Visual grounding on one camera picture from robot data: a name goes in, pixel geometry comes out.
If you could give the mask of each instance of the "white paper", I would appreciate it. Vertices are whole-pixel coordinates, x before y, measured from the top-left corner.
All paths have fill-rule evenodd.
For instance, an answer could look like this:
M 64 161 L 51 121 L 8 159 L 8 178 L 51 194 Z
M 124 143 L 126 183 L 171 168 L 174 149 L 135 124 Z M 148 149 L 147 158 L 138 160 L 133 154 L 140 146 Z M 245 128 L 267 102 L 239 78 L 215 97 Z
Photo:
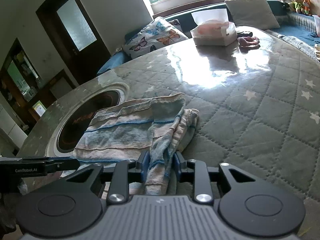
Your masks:
M 42 116 L 45 112 L 44 108 L 40 104 L 36 106 L 35 111 L 39 114 L 39 116 Z
M 227 9 L 212 9 L 191 13 L 195 23 L 199 26 L 205 22 L 225 23 L 228 22 Z

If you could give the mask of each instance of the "blue bedspread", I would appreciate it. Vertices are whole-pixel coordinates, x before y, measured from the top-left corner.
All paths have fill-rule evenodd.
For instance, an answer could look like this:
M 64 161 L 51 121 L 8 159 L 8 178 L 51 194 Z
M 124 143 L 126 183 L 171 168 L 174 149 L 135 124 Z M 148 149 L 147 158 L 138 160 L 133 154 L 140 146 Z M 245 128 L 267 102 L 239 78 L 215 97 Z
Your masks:
M 273 29 L 272 31 L 280 33 L 285 36 L 295 36 L 312 47 L 315 44 L 320 44 L 320 38 L 317 36 L 316 33 L 311 33 L 299 26 L 282 25 L 280 29 Z

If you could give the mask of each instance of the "plastic bag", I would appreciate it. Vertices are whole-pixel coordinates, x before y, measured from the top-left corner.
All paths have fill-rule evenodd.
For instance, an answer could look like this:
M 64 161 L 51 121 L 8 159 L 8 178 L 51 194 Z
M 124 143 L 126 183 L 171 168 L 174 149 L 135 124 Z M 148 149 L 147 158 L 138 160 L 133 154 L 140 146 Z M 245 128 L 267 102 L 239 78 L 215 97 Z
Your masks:
M 212 23 L 226 23 L 229 21 L 227 9 L 212 9 L 191 13 L 195 23 L 199 26 L 208 21 Z
M 191 13 L 198 27 L 191 30 L 196 45 L 228 46 L 237 39 L 236 26 L 228 21 L 227 9 Z
M 320 37 L 320 17 L 318 15 L 313 15 L 313 17 L 315 18 L 317 35 Z

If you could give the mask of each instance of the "butterfly pillow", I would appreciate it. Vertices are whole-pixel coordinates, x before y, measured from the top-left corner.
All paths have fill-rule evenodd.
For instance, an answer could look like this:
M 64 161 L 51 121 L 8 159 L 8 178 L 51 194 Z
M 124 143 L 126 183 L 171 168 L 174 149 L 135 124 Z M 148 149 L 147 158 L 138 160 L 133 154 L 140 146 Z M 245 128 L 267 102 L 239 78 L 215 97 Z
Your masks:
M 122 48 L 127 55 L 134 59 L 156 49 L 187 39 L 186 35 L 169 22 L 162 17 L 157 17 L 128 40 Z
M 169 22 L 171 25 L 173 25 L 173 27 L 177 28 L 179 31 L 182 32 L 182 28 L 181 28 L 181 25 L 180 25 L 180 22 L 179 20 L 172 20 Z

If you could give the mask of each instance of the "metal screw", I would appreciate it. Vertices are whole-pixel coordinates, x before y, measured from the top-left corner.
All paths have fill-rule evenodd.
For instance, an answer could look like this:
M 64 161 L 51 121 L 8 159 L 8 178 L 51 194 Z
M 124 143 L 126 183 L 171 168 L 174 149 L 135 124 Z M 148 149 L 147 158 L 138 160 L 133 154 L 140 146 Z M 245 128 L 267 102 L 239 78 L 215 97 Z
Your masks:
M 109 200 L 112 202 L 121 202 L 124 200 L 124 196 L 121 194 L 111 194 Z
M 199 194 L 196 196 L 196 200 L 201 203 L 206 203 L 212 200 L 212 197 L 208 194 Z

